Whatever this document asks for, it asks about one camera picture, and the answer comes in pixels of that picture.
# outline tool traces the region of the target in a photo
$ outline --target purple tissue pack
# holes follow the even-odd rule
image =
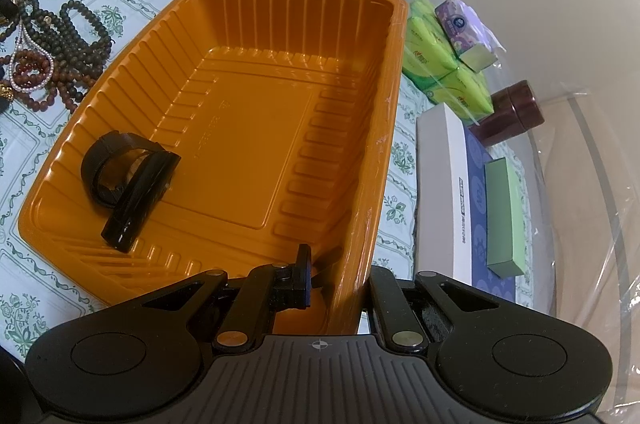
[[[498,60],[495,50],[504,48],[471,6],[462,0],[445,0],[435,13],[456,54],[474,72]]]

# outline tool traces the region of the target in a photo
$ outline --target green tissue pack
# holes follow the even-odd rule
[[[456,55],[429,0],[409,0],[402,72],[436,104],[446,103],[460,119],[478,121],[494,108],[484,75]]]
[[[505,158],[484,165],[486,180],[486,264],[501,278],[521,276],[526,270],[524,216],[520,184]]]

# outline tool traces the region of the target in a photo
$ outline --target gold pendant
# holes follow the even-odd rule
[[[0,83],[0,98],[4,98],[7,101],[12,102],[14,100],[14,90],[11,87]]]

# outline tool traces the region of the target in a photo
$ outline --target plastic bag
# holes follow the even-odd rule
[[[452,47],[430,0],[410,5],[402,72],[433,103],[446,103],[471,124],[494,112],[482,72],[473,72]]]
[[[507,54],[483,72],[490,92],[531,78],[512,72],[508,60]],[[598,417],[607,424],[636,424],[640,81],[637,73],[609,76],[597,89],[592,81],[587,90],[581,79],[575,75],[570,83],[557,83],[554,90],[564,93],[539,103],[545,123],[506,146],[526,175],[532,307],[588,330],[605,344],[614,371]]]

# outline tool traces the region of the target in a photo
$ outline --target orange plastic tray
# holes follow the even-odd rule
[[[174,0],[110,65],[51,150],[21,236],[112,305],[206,269],[245,276],[312,248],[312,307],[276,330],[351,332],[380,217],[402,64],[403,0]],[[178,153],[132,251],[80,163],[110,130]]]

